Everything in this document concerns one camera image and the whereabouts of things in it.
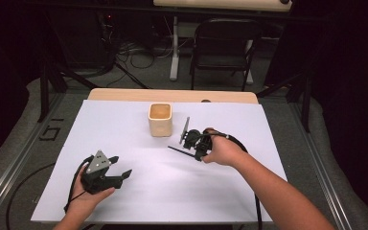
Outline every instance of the dark background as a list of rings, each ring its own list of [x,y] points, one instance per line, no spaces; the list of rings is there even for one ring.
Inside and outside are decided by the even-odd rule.
[[[368,1],[348,2],[344,8],[341,0],[300,0],[292,14],[334,13],[339,19],[333,43],[318,62],[312,96],[323,107],[335,159],[368,205]],[[41,48],[64,62],[44,15],[29,10],[0,0],[0,146],[27,103],[26,85],[39,76]],[[323,34],[319,26],[286,26],[265,83],[299,73]]]

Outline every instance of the white paper sheet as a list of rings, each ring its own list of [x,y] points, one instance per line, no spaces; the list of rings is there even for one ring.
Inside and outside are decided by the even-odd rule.
[[[122,188],[99,204],[87,221],[256,221],[253,191],[238,172],[195,161],[167,146],[182,149],[178,142],[187,117],[191,117],[188,130],[213,127],[230,134],[257,160],[286,179],[263,108],[250,103],[172,103],[172,136],[160,138],[150,135],[149,107],[148,102],[84,101],[32,221],[62,219],[76,169],[98,150],[107,157],[119,156],[106,175],[133,171]],[[264,208],[262,215],[263,221],[271,221]]]

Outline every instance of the person's right hand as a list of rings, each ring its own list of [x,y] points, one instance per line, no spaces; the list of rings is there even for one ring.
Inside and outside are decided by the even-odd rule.
[[[210,133],[216,132],[212,128],[207,128]],[[237,144],[226,139],[222,136],[211,135],[212,150],[211,152],[202,157],[202,161],[205,163],[216,162],[220,165],[234,166],[234,163],[244,154],[248,154],[243,151]]]

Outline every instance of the chair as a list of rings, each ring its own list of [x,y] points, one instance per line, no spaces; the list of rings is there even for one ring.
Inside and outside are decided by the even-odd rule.
[[[246,86],[252,56],[262,36],[258,22],[248,19],[214,18],[202,22],[195,30],[190,74],[191,89],[194,89],[196,69],[243,71]]]

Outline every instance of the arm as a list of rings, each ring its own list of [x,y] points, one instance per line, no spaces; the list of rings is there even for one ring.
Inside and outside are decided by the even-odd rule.
[[[76,183],[74,184],[73,197],[83,194],[71,201],[67,213],[58,225],[56,225],[54,228],[55,230],[80,229],[80,226],[91,215],[97,204],[115,192],[115,188],[111,187],[95,195],[85,193],[81,184],[81,174],[83,170],[84,168],[80,170]]]
[[[212,140],[213,149],[202,160],[236,169],[280,229],[334,229],[303,194],[249,153],[224,137]]]

